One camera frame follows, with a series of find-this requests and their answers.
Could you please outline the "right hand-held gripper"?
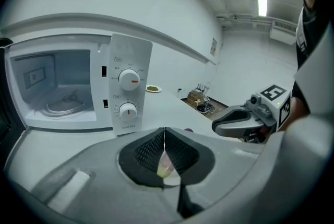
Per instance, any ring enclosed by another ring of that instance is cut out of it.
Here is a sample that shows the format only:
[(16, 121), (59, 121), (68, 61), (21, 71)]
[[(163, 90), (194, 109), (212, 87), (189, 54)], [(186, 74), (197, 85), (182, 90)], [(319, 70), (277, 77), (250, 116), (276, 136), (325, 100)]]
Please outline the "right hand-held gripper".
[(212, 122), (212, 130), (222, 137), (249, 136), (246, 142), (264, 144), (287, 121), (290, 110), (291, 92), (278, 85), (270, 85), (251, 95), (245, 105), (225, 109), (223, 115)]

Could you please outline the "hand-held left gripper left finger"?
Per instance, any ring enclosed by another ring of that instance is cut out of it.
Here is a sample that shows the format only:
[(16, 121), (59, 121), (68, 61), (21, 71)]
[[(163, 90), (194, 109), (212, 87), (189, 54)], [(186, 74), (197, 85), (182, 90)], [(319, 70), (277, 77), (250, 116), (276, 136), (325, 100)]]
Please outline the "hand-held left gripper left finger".
[(177, 223), (178, 191), (157, 175), (165, 128), (83, 149), (44, 176), (32, 195), (57, 223)]

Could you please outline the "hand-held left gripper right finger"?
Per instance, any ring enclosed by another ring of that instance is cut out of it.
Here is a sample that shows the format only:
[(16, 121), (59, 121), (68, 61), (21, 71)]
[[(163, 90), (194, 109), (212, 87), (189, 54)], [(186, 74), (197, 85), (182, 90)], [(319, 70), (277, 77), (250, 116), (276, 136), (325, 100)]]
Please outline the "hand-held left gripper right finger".
[(177, 212), (185, 223), (266, 223), (259, 199), (275, 167), (282, 134), (264, 145), (169, 127), (165, 137), (181, 176)]

